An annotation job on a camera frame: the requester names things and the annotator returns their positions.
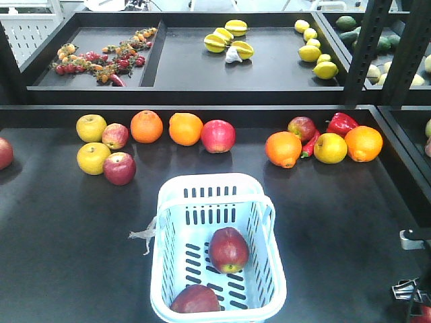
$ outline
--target apple in basket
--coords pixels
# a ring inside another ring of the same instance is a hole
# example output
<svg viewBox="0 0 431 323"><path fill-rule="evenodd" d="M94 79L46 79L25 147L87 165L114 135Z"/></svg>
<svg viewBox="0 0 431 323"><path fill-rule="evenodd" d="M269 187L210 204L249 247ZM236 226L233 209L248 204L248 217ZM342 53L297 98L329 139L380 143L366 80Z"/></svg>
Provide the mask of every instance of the apple in basket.
<svg viewBox="0 0 431 323"><path fill-rule="evenodd" d="M212 265L221 273L234 274L248 261L248 246L241 233L234 227L224 227L214 232L208 249Z"/></svg>
<svg viewBox="0 0 431 323"><path fill-rule="evenodd" d="M211 288L194 284L184 288L175 297L170 309L177 313L216 312L220 311L220 303Z"/></svg>

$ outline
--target white plastic basket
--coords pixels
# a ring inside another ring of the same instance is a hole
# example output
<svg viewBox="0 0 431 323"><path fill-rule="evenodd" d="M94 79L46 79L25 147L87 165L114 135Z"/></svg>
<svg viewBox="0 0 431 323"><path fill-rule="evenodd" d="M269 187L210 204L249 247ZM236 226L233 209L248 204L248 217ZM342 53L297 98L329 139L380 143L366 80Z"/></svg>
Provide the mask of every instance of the white plastic basket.
<svg viewBox="0 0 431 323"><path fill-rule="evenodd" d="M273 234L275 210L257 180L239 173L179 176L159 191L150 298L166 322L264 322L286 300L287 288ZM250 256L224 275L208 258L215 230L235 227ZM195 283L211 287L222 311L179 314L174 298Z"/></svg>

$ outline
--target avocado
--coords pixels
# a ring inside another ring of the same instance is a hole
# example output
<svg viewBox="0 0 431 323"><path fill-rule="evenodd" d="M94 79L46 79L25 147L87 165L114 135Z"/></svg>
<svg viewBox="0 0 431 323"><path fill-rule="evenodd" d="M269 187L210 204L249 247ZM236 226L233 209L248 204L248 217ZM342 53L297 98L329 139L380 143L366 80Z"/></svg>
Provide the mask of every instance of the avocado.
<svg viewBox="0 0 431 323"><path fill-rule="evenodd" d="M337 19L335 25L343 32L351 32L357 26L356 20L350 15L342 15Z"/></svg>
<svg viewBox="0 0 431 323"><path fill-rule="evenodd" d="M392 50L397 49L400 39L401 39L401 37L398 36L397 34L393 34L393 35L388 36L388 40L391 43L391 49Z"/></svg>
<svg viewBox="0 0 431 323"><path fill-rule="evenodd" d="M377 43L377 54L386 54L391 49L391 42L388 38L381 36Z"/></svg>
<svg viewBox="0 0 431 323"><path fill-rule="evenodd" d="M339 35L339 39L345 44L346 46L350 46L355 40L358 39L358 34L356 32L344 32L343 34Z"/></svg>

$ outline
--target red apple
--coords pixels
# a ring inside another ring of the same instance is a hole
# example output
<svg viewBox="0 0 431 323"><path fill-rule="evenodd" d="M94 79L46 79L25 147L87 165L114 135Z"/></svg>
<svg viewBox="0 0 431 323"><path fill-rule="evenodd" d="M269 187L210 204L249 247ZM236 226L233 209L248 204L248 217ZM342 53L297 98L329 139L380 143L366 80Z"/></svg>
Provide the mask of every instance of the red apple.
<svg viewBox="0 0 431 323"><path fill-rule="evenodd" d="M110 149L121 149L129 140L129 129L120 123L109 124L102 133L102 142Z"/></svg>
<svg viewBox="0 0 431 323"><path fill-rule="evenodd" d="M412 316L410 323L431 323L431 308L429 306L421 305L421 316Z"/></svg>
<svg viewBox="0 0 431 323"><path fill-rule="evenodd" d="M201 140L210 153L225 153L235 144L235 128L223 120L211 120L203 125Z"/></svg>
<svg viewBox="0 0 431 323"><path fill-rule="evenodd" d="M224 227L214 232L208 249L212 265L224 274L237 273L248 261L248 246L241 233L234 227Z"/></svg>
<svg viewBox="0 0 431 323"><path fill-rule="evenodd" d="M194 284L184 288L175 297L170 309L177 313L216 312L220 311L220 303L211 288Z"/></svg>
<svg viewBox="0 0 431 323"><path fill-rule="evenodd" d="M289 122L288 131L294 133L302 142L305 142L314 135L316 125L307 116L297 116Z"/></svg>
<svg viewBox="0 0 431 323"><path fill-rule="evenodd" d="M111 153L103 163L103 174L114 185L126 185L136 173L136 163L128 153Z"/></svg>
<svg viewBox="0 0 431 323"><path fill-rule="evenodd" d="M13 148L11 143L0 137L0 170L9 166L13 161Z"/></svg>

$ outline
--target yellow fruit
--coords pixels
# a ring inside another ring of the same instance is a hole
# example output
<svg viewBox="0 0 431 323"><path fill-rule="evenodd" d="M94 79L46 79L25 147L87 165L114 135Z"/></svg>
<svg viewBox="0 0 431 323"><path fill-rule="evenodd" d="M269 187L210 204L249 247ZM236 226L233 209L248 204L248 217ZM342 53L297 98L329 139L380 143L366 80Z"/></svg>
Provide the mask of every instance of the yellow fruit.
<svg viewBox="0 0 431 323"><path fill-rule="evenodd" d="M222 52L226 47L226 42L220 36L210 34L203 40L205 47L210 52Z"/></svg>
<svg viewBox="0 0 431 323"><path fill-rule="evenodd" d="M304 62L315 62L322 52L316 46L305 45L299 48L298 54Z"/></svg>
<svg viewBox="0 0 431 323"><path fill-rule="evenodd" d="M103 173L103 163L109 155L110 150L104 143L86 143L78 151L76 161L84 173L99 175Z"/></svg>
<svg viewBox="0 0 431 323"><path fill-rule="evenodd" d="M332 57L330 54L322 54L321 56L319 56L319 58L317 59L316 64L322 63L322 62L330 62L332 61Z"/></svg>
<svg viewBox="0 0 431 323"><path fill-rule="evenodd" d="M332 79L338 74L338 67L332 62L322 62L312 70L319 79Z"/></svg>
<svg viewBox="0 0 431 323"><path fill-rule="evenodd" d="M226 44L230 43L234 39L234 35L232 35L227 29L221 27L216 28L213 34L222 38Z"/></svg>
<svg viewBox="0 0 431 323"><path fill-rule="evenodd" d="M238 55L240 55L242 59L249 59L255 53L255 50L252 46L240 40L233 42L230 46L235 47L236 51L238 52Z"/></svg>
<svg viewBox="0 0 431 323"><path fill-rule="evenodd" d="M296 20L296 22L295 22L295 30L297 32L300 32L301 34L303 34L304 31L306 29L308 29L308 28L310 28L310 24L308 22L306 22L305 20L301 20L301 19Z"/></svg>
<svg viewBox="0 0 431 323"><path fill-rule="evenodd" d="M312 28L305 29L304 40L308 42L311 38L317 38L317 31Z"/></svg>
<svg viewBox="0 0 431 323"><path fill-rule="evenodd" d="M247 24L242 20L229 20L224 28L235 37L244 36L247 33Z"/></svg>
<svg viewBox="0 0 431 323"><path fill-rule="evenodd" d="M323 133L314 144L314 156L322 163L336 164L347 155L347 144L336 133Z"/></svg>
<svg viewBox="0 0 431 323"><path fill-rule="evenodd" d="M86 114L76 122L76 132L82 141L86 143L102 140L102 133L107 124L105 119L98 114Z"/></svg>
<svg viewBox="0 0 431 323"><path fill-rule="evenodd" d="M316 46L317 48L321 47L321 42L319 42L319 40L317 40L316 38L310 38L306 44L311 46Z"/></svg>

